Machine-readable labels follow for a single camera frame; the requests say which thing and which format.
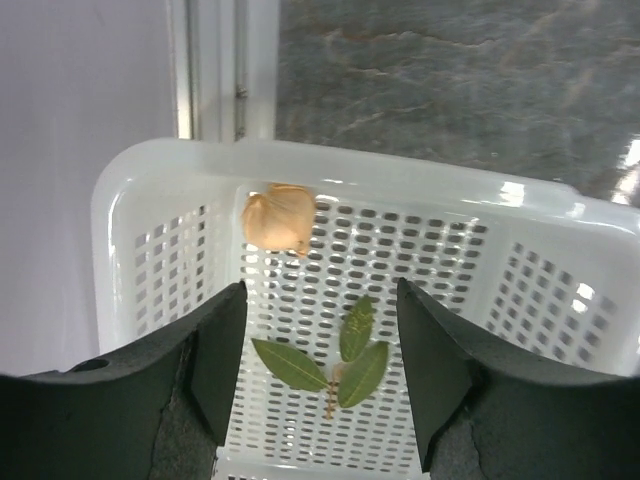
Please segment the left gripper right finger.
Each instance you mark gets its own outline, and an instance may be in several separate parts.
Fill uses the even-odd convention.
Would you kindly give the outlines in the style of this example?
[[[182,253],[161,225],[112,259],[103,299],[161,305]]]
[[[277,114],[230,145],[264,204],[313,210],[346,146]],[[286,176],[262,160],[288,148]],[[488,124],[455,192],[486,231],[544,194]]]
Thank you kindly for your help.
[[[397,323],[421,469],[433,479],[635,479],[639,381],[531,353],[408,280]]]

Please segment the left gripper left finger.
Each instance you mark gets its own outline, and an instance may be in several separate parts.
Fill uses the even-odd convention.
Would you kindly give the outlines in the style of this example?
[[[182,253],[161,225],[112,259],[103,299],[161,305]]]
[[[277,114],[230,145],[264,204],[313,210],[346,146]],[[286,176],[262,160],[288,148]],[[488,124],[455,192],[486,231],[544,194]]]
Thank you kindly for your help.
[[[1,379],[5,479],[208,479],[226,440],[247,319],[233,283],[69,371]]]

